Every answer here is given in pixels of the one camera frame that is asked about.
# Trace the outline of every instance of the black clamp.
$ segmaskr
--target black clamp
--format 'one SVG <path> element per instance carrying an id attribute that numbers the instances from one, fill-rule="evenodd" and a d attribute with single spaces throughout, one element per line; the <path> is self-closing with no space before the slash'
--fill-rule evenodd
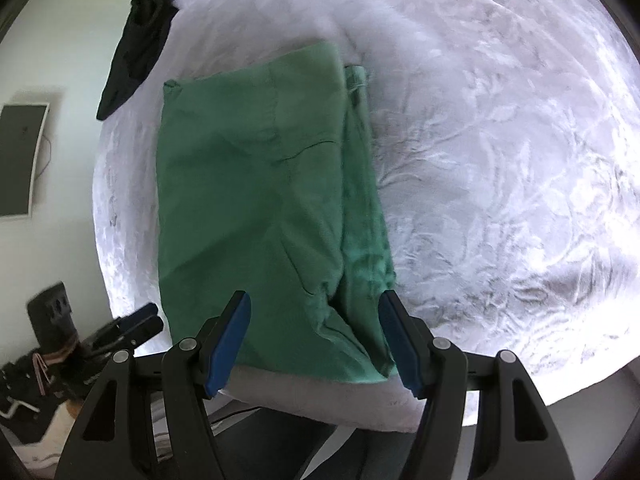
<path id="1" fill-rule="evenodd" d="M 165 353 L 141 358 L 128 349 L 113 353 L 69 434 L 55 478 L 155 478 L 150 396 L 163 391 L 181 478 L 226 480 L 202 399 L 226 384 L 250 317 L 249 296 L 239 291 L 195 338 Z"/>
<path id="2" fill-rule="evenodd" d="M 428 399 L 401 480 L 449 480 L 458 453 L 465 395 L 480 391 L 470 480 L 574 480 L 564 445 L 529 374 L 509 350 L 495 358 L 435 337 L 398 295 L 378 304 L 402 384 Z"/>
<path id="3" fill-rule="evenodd" d="M 133 314 L 118 317 L 91 334 L 82 342 L 82 357 L 91 359 L 118 350 L 133 351 L 162 332 L 163 328 L 158 307 L 147 303 Z"/>

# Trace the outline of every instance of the blue gripper pad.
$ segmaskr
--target blue gripper pad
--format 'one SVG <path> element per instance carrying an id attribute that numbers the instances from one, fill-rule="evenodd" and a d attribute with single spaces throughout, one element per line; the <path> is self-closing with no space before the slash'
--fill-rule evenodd
<path id="1" fill-rule="evenodd" d="M 402 323 L 394 302 L 404 310 L 402 303 L 398 299 L 396 293 L 387 290 L 380 295 L 378 300 L 378 319 L 385 333 L 386 342 L 391 349 L 391 355 L 396 361 L 398 373 L 402 384 L 408 390 L 411 390 L 414 397 L 420 398 L 420 394 L 424 389 L 420 373 L 420 356 L 415 344 L 419 341 L 412 342 L 407 327 Z M 411 322 L 411 318 L 406 314 L 406 321 Z"/>
<path id="2" fill-rule="evenodd" d="M 235 303 L 237 306 L 228 317 L 224 332 L 211 354 L 209 376 L 204 383 L 205 392 L 211 397 L 215 396 L 220 388 L 224 388 L 229 380 L 231 368 L 234 367 L 251 320 L 251 298 L 246 292 L 237 291 L 229 301 L 225 312 L 220 315 L 218 323 L 225 322 L 227 318 L 225 314 L 228 314 L 226 310 L 233 308 Z"/>

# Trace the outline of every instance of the cable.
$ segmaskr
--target cable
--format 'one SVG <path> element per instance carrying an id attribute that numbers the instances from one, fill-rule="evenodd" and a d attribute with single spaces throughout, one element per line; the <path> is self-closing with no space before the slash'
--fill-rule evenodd
<path id="1" fill-rule="evenodd" d="M 49 164 L 51 163 L 51 141 L 49 140 L 49 137 L 47 137 L 46 135 L 43 135 L 42 138 L 49 143 L 49 160 L 44 165 L 44 168 L 42 168 L 38 172 L 38 174 L 36 175 L 36 178 L 33 179 L 34 182 L 40 178 L 40 176 L 44 173 L 44 170 L 46 170 L 49 167 Z"/>
<path id="2" fill-rule="evenodd" d="M 221 416 L 220 418 L 217 418 L 215 420 L 212 420 L 209 425 L 210 426 L 215 426 L 216 424 L 223 422 L 224 420 L 227 420 L 228 418 L 231 418 L 234 415 L 240 415 L 241 413 L 247 413 L 247 412 L 254 412 L 256 410 L 259 410 L 260 406 L 254 406 L 252 408 L 246 408 L 245 410 L 239 410 L 238 412 L 232 412 L 232 413 L 227 413 L 225 416 Z M 160 436 L 166 436 L 168 435 L 169 432 L 168 431 L 163 431 L 162 433 L 156 433 L 154 435 L 154 438 L 158 438 Z"/>
<path id="3" fill-rule="evenodd" d="M 259 410 L 260 406 L 254 406 L 252 408 L 247 408 L 245 410 L 240 410 L 239 412 L 233 412 L 233 413 L 228 413 L 225 416 L 222 416 L 220 418 L 217 418 L 216 420 L 212 420 L 209 424 L 211 426 L 213 426 L 214 424 L 217 424 L 219 422 L 222 422 L 223 420 L 227 420 L 229 417 L 234 416 L 234 415 L 240 415 L 240 413 L 246 413 L 246 412 L 254 412 L 255 410 Z"/>

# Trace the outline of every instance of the green towel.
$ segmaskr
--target green towel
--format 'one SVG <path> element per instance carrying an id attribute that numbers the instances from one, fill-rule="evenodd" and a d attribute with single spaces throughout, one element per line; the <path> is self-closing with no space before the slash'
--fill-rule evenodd
<path id="1" fill-rule="evenodd" d="M 370 142 L 365 71 L 329 43 L 165 83 L 158 267 L 174 341 L 241 289 L 252 319 L 236 363 L 348 383 L 395 370 Z"/>

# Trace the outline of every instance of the mattress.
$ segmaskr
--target mattress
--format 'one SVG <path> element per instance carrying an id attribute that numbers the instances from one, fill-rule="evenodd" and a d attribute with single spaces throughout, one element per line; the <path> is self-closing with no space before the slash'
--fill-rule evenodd
<path id="1" fill-rule="evenodd" d="M 164 81 L 329 40 L 369 74 L 407 310 L 465 351 L 516 352 L 547 403 L 640 354 L 640 68 L 598 0 L 175 2 L 158 63 L 100 136 L 95 235 L 115 316 L 161 305 Z M 170 345 L 165 330 L 143 351 Z M 384 431 L 415 430 L 422 411 L 398 377 L 338 384 L 236 367 L 226 392 Z M 465 423 L 476 413 L 470 394 Z"/>

